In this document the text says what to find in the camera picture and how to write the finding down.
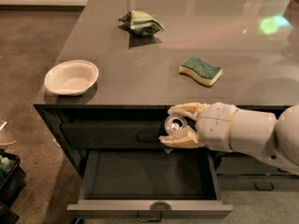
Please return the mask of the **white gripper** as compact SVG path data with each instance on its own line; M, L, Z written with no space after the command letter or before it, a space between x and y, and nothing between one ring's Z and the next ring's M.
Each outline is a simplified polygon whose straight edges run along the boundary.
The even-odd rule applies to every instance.
M198 148L202 144L216 151L231 151L229 132L238 108L224 103L187 103L171 106L167 113L197 120L196 131L187 126L175 134L160 136L162 144L171 148Z

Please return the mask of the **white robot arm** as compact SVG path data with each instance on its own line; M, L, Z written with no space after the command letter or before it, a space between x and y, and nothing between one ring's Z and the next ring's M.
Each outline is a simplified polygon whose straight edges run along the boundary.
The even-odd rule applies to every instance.
M174 105L168 109L164 129L166 135L159 140L167 147L237 152L299 173L296 105L280 116L224 103Z

